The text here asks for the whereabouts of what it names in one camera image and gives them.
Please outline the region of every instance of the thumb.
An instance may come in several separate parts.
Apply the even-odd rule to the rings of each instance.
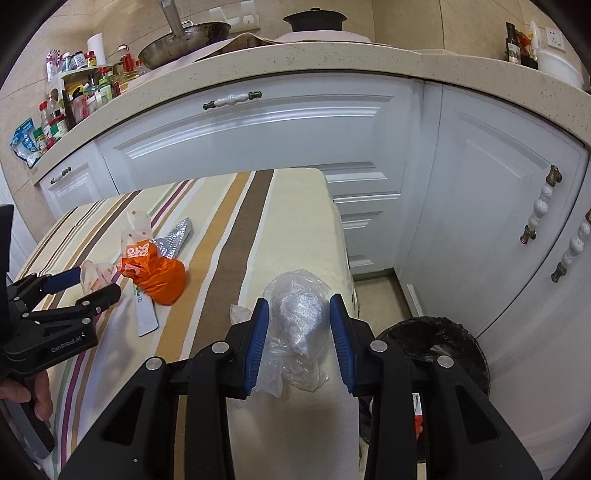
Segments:
[[[31,393],[21,384],[9,378],[0,379],[0,399],[14,403],[30,401]]]

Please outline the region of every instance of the floor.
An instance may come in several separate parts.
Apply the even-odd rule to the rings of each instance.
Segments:
[[[369,323],[376,336],[412,316],[400,283],[394,276],[356,280],[355,290],[359,301],[359,317]],[[363,479],[368,445],[361,439],[359,442],[359,478]],[[425,467],[425,463],[417,465],[417,480],[426,479]]]

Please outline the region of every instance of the blue plastic package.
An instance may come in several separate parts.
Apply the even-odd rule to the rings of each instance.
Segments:
[[[32,168],[41,158],[41,152],[35,145],[34,131],[35,125],[33,125],[33,119],[30,118],[15,130],[10,142],[12,151],[18,158],[27,162],[29,168]]]

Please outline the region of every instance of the striped tablecloth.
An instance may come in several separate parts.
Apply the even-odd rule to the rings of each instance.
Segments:
[[[99,345],[50,370],[56,448],[43,469],[51,479],[146,358],[159,355],[172,362],[223,339],[229,306],[253,308],[278,274],[305,268],[342,293],[353,311],[340,217],[322,173],[306,168],[186,180],[75,208],[39,243],[21,276],[58,273],[86,259],[115,262],[128,209],[148,212],[154,236],[190,217],[194,233],[179,256],[187,270],[186,289],[171,307],[156,306],[160,327],[139,338],[131,281],[118,276],[122,298],[96,324]],[[76,286],[40,307],[72,305],[82,295]],[[329,343],[323,367],[330,380],[314,394],[288,387],[280,399],[262,395],[245,408],[229,408],[238,480],[356,478],[358,408],[340,380],[332,339]],[[175,478],[180,479],[184,445],[177,440]]]

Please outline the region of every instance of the silver foil packet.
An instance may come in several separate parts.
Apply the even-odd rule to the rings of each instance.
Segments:
[[[185,218],[185,220],[181,220],[167,236],[155,238],[154,243],[158,247],[158,251],[162,257],[176,258],[191,233],[193,233],[191,219]]]

